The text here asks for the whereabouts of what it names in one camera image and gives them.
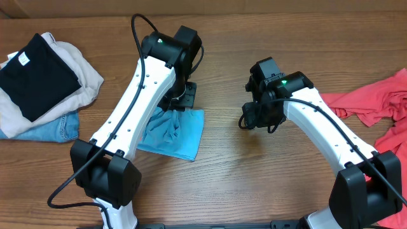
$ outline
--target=light blue towel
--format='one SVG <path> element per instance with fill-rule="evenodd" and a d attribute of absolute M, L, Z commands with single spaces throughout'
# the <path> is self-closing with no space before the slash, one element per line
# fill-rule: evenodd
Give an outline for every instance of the light blue towel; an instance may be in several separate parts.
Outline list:
<path fill-rule="evenodd" d="M 204 130 L 204 111 L 156 108 L 138 149 L 194 161 Z"/>

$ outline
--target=folded black shirt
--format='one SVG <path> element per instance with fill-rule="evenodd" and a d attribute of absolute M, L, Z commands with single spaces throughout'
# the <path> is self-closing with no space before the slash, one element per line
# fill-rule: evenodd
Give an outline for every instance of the folded black shirt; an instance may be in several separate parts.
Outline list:
<path fill-rule="evenodd" d="M 72 69 L 35 34 L 0 70 L 0 87 L 24 117 L 35 121 L 81 85 Z"/>

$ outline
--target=pink cloth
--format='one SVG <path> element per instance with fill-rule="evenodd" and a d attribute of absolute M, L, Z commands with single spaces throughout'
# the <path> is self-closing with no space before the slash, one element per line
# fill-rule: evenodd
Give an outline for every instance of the pink cloth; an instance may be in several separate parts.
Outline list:
<path fill-rule="evenodd" d="M 389 117 L 395 124 L 376 140 L 375 148 L 380 152 L 392 150 L 401 161 L 403 196 L 407 197 L 407 70 L 353 92 L 344 94 L 322 94 L 326 104 L 340 118 L 356 114 L 368 127 Z M 407 228 L 407 208 L 378 222 L 390 228 Z"/>

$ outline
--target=blue denim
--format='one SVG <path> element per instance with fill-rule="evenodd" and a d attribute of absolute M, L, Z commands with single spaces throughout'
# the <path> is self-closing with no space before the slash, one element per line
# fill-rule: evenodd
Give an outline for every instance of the blue denim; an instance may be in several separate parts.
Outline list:
<path fill-rule="evenodd" d="M 67 142 L 79 136 L 79 116 L 77 111 L 62 115 L 56 120 L 32 127 L 11 139 L 46 142 Z M 0 139 L 9 139 L 0 130 Z"/>

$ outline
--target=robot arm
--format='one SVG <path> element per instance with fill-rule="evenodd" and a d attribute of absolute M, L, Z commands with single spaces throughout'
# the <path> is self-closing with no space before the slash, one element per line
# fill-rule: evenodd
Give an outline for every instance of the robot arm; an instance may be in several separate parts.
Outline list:
<path fill-rule="evenodd" d="M 141 182 L 141 173 L 132 160 L 137 144 L 157 106 L 163 110 L 181 111 L 193 107 L 197 86 L 187 80 L 193 71 L 192 61 L 201 47 L 197 32 L 184 26 L 173 38 L 157 31 L 146 36 L 141 45 L 144 83 L 138 99 L 113 139 L 109 139 L 112 138 L 111 133 L 130 108 L 139 88 L 141 59 L 132 81 L 105 124 L 94 133 L 90 142 L 76 140 L 73 144 L 71 161 L 75 173 L 103 149 L 100 157 L 79 173 L 75 180 L 87 196 L 106 209 L 107 214 L 102 212 L 105 229 L 108 229 L 109 224 L 106 216 L 109 216 L 110 225 L 114 229 L 136 228 L 137 218 L 133 213 L 132 198 Z"/>
<path fill-rule="evenodd" d="M 301 99 L 318 105 L 341 127 L 341 129 L 351 138 L 366 158 L 371 158 L 371 152 L 376 149 L 357 137 L 325 104 L 316 88 L 303 88 L 293 92 L 292 99 Z M 334 175 L 346 168 L 346 164 L 352 162 L 358 164 L 362 158 L 351 152 L 352 148 L 341 136 L 332 123 L 320 112 L 298 102 L 284 102 L 284 115 L 293 121 L 306 133 L 310 140 L 317 146 L 332 168 Z"/>
<path fill-rule="evenodd" d="M 165 62 L 154 57 L 148 56 L 144 59 L 146 66 L 146 77 L 144 79 L 144 89 L 141 90 L 140 99 L 134 104 L 134 108 L 123 124 L 121 125 L 116 137 L 107 145 L 109 152 L 123 153 L 123 158 L 132 161 L 135 157 L 135 151 L 138 142 L 142 138 L 142 133 L 162 97 L 172 88 L 176 80 L 174 67 L 165 67 Z M 96 146 L 101 147 L 113 131 L 120 118 L 123 116 L 129 104 L 131 103 L 137 87 L 139 86 L 141 76 L 141 63 L 137 63 L 137 68 L 133 79 L 127 87 L 123 97 L 121 97 L 116 108 L 106 120 L 103 126 L 93 134 L 91 140 L 96 140 Z"/>
<path fill-rule="evenodd" d="M 300 228 L 364 228 L 401 211 L 401 200 L 382 183 L 320 111 L 343 130 L 367 160 L 401 193 L 401 164 L 391 151 L 379 155 L 374 147 L 358 138 L 324 103 L 303 73 L 286 76 L 271 57 L 257 62 L 250 72 L 246 90 L 252 92 L 253 102 L 242 107 L 244 114 L 240 121 L 245 120 L 245 127 L 241 128 L 268 127 L 272 134 L 288 118 L 318 147 L 336 176 L 329 206 L 301 219 Z M 365 180 L 365 175 L 370 177 L 369 181 Z"/>

